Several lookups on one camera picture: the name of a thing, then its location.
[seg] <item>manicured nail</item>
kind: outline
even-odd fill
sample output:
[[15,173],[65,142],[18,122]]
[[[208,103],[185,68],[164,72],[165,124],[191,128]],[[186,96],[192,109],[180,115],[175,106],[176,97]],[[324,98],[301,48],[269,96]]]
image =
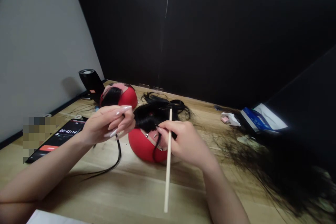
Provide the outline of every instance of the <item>manicured nail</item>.
[[105,134],[104,137],[109,137],[109,138],[114,137],[117,134],[117,130],[118,129],[116,129],[115,131],[112,131],[112,132],[109,132],[109,133]]
[[125,128],[125,124],[123,124],[123,125],[120,125],[118,128],[117,128],[117,134],[120,132],[120,131],[122,131],[124,128]]
[[161,129],[160,127],[156,126],[156,129],[157,129],[160,133],[162,133],[162,129]]
[[117,111],[117,115],[119,115],[119,114],[123,114],[123,113],[125,113],[127,110],[130,110],[130,109],[132,109],[132,106],[122,107],[121,109],[118,109],[118,111]]

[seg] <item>black speaker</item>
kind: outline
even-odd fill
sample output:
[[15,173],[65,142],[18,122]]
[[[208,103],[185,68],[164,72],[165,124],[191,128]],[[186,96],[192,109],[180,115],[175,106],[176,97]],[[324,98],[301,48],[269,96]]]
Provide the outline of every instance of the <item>black speaker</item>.
[[84,69],[78,73],[90,97],[99,104],[100,96],[104,92],[105,87],[97,72],[93,69]]

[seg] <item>red ball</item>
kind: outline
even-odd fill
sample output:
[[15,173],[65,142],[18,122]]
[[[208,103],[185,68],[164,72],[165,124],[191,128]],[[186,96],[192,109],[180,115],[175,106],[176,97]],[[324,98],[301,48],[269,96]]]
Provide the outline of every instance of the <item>red ball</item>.
[[[128,133],[129,144],[133,152],[142,160],[148,162],[155,162],[153,159],[153,151],[155,145],[145,136],[140,129],[135,128]],[[155,149],[155,160],[157,163],[161,163],[167,159],[167,151]]]

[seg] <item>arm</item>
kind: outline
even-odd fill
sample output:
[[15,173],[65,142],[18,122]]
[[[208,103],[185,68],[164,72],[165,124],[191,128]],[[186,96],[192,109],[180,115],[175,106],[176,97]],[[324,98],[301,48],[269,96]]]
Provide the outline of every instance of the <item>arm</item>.
[[238,196],[230,186],[216,158],[203,169],[206,198],[214,223],[250,223]]
[[36,204],[64,178],[109,129],[130,131],[135,121],[129,107],[108,106],[85,123],[83,131],[21,171],[0,191],[0,223],[26,223]]
[[220,223],[250,223],[238,196],[230,186],[215,156],[211,153],[190,122],[165,121],[158,131],[168,141],[168,132],[177,134],[172,140],[171,152],[178,158],[195,165],[203,172],[206,198],[212,221]]

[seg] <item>chopstick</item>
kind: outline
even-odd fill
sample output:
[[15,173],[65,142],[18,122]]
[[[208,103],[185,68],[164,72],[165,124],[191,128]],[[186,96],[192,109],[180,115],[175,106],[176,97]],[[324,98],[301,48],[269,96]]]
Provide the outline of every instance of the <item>chopstick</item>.
[[[173,118],[173,110],[169,111],[169,121]],[[170,180],[170,157],[172,153],[172,131],[168,132],[167,169],[166,169],[166,190],[164,192],[164,212],[168,213],[169,180]]]

